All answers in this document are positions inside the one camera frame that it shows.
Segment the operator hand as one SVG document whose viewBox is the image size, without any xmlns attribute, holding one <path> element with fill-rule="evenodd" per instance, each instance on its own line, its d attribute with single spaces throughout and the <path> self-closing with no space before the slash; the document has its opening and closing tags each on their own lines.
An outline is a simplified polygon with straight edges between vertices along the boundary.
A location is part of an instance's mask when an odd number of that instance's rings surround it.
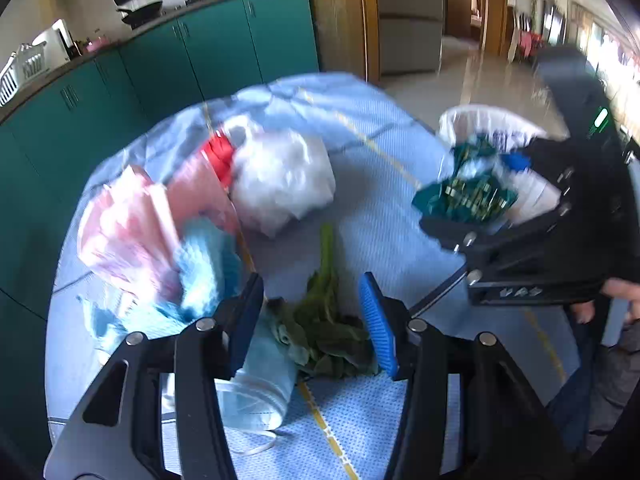
<svg viewBox="0 0 640 480">
<path fill-rule="evenodd" d="M 601 292 L 612 299 L 623 299 L 628 304 L 625 316 L 626 324 L 634 324 L 639 319 L 640 286 L 620 278 L 609 278 L 603 285 Z M 593 301 L 582 304 L 572 304 L 570 310 L 579 324 L 589 323 L 596 313 Z"/>
</svg>

